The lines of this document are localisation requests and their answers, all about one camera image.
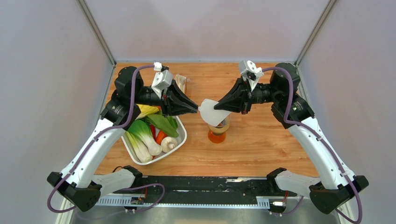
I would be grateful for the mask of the white paper coffee filter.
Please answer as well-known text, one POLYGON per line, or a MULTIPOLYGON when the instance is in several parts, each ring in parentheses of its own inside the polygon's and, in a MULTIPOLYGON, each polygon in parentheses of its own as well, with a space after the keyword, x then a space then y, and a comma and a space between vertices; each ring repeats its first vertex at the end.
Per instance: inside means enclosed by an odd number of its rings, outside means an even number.
POLYGON ((231 114, 231 112, 226 110, 215 110, 214 107, 217 104, 218 101, 206 98, 202 101, 201 106, 198 107, 202 120, 211 126, 217 126, 231 114))

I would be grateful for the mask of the orange glass carafe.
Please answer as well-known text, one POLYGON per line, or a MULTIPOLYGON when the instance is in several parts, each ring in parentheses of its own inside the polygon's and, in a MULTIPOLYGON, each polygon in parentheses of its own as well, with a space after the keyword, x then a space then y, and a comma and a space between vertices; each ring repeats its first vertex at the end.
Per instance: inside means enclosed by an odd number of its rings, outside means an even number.
POLYGON ((208 131, 208 139, 215 144, 222 143, 226 139, 226 133, 215 133, 212 130, 208 131))

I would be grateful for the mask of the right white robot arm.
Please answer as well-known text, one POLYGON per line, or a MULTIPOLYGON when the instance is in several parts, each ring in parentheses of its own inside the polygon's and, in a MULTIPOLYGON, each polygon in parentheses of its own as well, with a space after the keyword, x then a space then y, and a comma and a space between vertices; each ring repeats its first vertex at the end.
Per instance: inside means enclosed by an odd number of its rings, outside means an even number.
POLYGON ((278 168, 267 175, 266 188, 272 195, 293 192, 312 201, 324 214, 339 211, 352 198, 360 203, 359 193, 369 183, 356 175, 337 155, 323 134, 314 111, 297 90, 300 77, 290 63, 270 67, 270 81, 261 84, 265 69, 250 60, 239 63, 240 77, 232 89, 214 106, 223 110, 247 114, 254 104, 271 103, 274 117, 303 147, 318 177, 308 177, 278 168))

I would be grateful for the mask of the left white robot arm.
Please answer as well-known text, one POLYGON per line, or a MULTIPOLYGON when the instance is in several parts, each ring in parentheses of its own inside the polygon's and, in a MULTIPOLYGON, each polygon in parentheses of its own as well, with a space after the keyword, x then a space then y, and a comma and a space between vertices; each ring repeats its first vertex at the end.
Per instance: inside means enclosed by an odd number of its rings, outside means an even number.
POLYGON ((129 66, 119 71, 115 91, 91 136, 62 171, 49 174, 47 182, 53 192, 66 198, 73 209, 86 212, 115 191, 141 191, 141 173, 131 166, 107 175, 95 174, 108 151, 140 114, 139 105, 159 106, 164 115, 198 111, 198 105, 180 90, 167 66, 155 63, 149 67, 156 72, 151 86, 144 85, 140 68, 129 66))

